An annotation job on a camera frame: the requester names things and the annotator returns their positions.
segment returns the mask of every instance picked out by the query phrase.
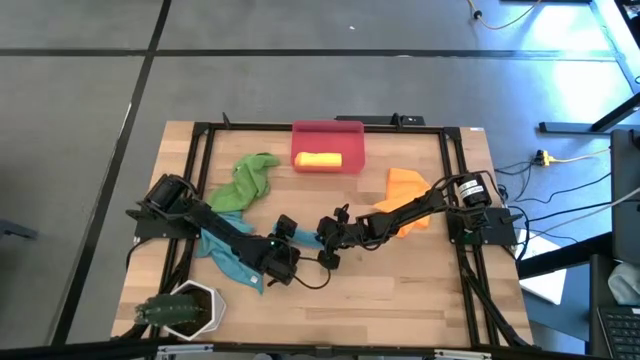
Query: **yellow object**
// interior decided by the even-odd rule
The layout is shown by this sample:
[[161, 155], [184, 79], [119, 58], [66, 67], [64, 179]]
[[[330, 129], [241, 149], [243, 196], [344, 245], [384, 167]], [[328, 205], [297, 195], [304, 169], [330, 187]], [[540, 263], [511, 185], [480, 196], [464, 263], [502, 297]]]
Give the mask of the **yellow object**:
[[573, 161], [578, 161], [578, 160], [582, 160], [582, 159], [588, 159], [590, 157], [594, 157], [596, 155], [600, 155], [602, 153], [608, 152], [610, 149], [606, 148], [606, 149], [602, 149], [600, 151], [596, 151], [593, 152], [591, 154], [587, 154], [587, 155], [582, 155], [582, 156], [578, 156], [572, 159], [556, 159], [553, 156], [549, 155], [549, 152], [547, 150], [542, 150], [542, 166], [549, 166], [551, 165], [551, 163], [568, 163], [568, 162], [573, 162]]
[[296, 166], [342, 166], [342, 154], [340, 153], [307, 153], [299, 152], [296, 155]]

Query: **red container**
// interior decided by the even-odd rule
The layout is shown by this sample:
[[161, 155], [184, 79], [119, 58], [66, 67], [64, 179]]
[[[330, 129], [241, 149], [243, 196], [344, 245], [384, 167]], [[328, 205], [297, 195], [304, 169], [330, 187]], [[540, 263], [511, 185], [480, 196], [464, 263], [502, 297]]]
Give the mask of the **red container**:
[[[341, 167], [296, 166], [300, 152], [340, 153]], [[291, 166], [297, 172], [357, 174], [364, 168], [364, 125], [359, 121], [308, 120], [293, 123]]]

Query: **black device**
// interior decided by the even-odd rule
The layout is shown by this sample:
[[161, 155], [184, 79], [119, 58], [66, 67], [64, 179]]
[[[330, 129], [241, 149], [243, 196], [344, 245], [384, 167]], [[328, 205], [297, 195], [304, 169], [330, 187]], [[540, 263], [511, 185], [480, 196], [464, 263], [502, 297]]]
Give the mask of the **black device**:
[[640, 308], [599, 307], [598, 317], [611, 358], [640, 360]]
[[[481, 175], [474, 172], [440, 179], [423, 196], [391, 212], [376, 212], [356, 217], [355, 223], [348, 224], [349, 205], [336, 208], [334, 218], [324, 217], [318, 224], [319, 240], [324, 250], [318, 254], [318, 261], [327, 269], [338, 268], [338, 249], [361, 246], [375, 250], [395, 236], [401, 227], [424, 216], [447, 212], [454, 219], [455, 233], [452, 242], [461, 244], [515, 244], [513, 221], [508, 209], [489, 208], [491, 197]], [[464, 208], [452, 206], [446, 199], [450, 184], [458, 185]]]
[[140, 210], [128, 210], [134, 219], [159, 220], [182, 232], [198, 234], [205, 229], [225, 242], [239, 261], [247, 267], [267, 274], [276, 282], [289, 285], [297, 271], [300, 250], [289, 245], [295, 223], [281, 218], [274, 234], [245, 234], [197, 199], [193, 185], [177, 175], [164, 174], [142, 201]]

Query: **wooden tabletop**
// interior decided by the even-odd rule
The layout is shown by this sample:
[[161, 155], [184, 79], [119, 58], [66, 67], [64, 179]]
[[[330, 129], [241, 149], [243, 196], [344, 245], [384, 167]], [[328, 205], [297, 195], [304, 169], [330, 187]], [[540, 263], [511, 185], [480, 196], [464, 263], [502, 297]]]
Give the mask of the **wooden tabletop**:
[[[181, 175], [187, 158], [192, 122], [168, 122], [150, 184], [164, 173]], [[492, 170], [485, 133], [463, 128], [469, 170]], [[290, 160], [289, 132], [216, 131], [205, 196], [232, 180], [232, 167], [246, 154], [270, 152], [281, 165], [269, 170], [271, 192], [245, 211], [256, 233], [268, 234], [280, 214], [315, 231], [318, 221], [336, 207], [350, 204], [352, 218], [374, 211], [384, 200], [389, 168], [418, 171], [434, 183], [443, 176], [437, 136], [424, 134], [365, 134], [366, 165], [359, 175], [298, 174]], [[450, 144], [455, 163], [453, 145]], [[196, 159], [200, 163], [201, 154]], [[193, 179], [197, 179], [196, 165]], [[494, 194], [494, 203], [498, 204]], [[124, 282], [112, 334], [132, 325], [134, 307], [156, 294], [167, 241], [153, 240], [138, 248]], [[491, 295], [507, 321], [531, 341], [529, 322], [514, 261], [500, 247], [485, 246]], [[302, 249], [315, 257], [317, 251]], [[425, 230], [414, 227], [403, 239], [392, 239], [377, 251], [339, 251], [340, 267], [321, 290], [297, 282], [256, 290], [220, 272], [211, 258], [194, 258], [190, 279], [216, 288], [227, 302], [218, 330], [199, 340], [280, 344], [469, 346], [464, 302], [454, 247], [449, 243], [445, 216], [432, 215]], [[326, 270], [300, 262], [298, 277], [322, 284]], [[481, 340], [487, 342], [480, 302], [475, 309]]]

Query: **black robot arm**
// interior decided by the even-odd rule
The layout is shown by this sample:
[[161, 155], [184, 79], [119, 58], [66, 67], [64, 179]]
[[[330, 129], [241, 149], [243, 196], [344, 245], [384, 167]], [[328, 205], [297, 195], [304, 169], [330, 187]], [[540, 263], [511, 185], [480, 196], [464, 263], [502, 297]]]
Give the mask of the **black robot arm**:
[[[454, 195], [447, 193], [451, 183], [458, 185], [464, 208], [447, 203], [447, 198], [453, 199]], [[349, 204], [346, 204], [335, 210], [335, 219], [327, 216], [318, 224], [318, 240], [324, 245], [324, 250], [318, 254], [318, 261], [327, 269], [336, 269], [340, 263], [336, 250], [355, 246], [375, 250], [395, 236], [401, 227], [439, 212], [446, 211], [460, 218], [465, 231], [478, 231], [489, 225], [485, 215], [489, 205], [491, 197], [481, 172], [442, 178], [424, 195], [405, 205], [388, 213], [358, 216], [353, 224], [348, 224]]]

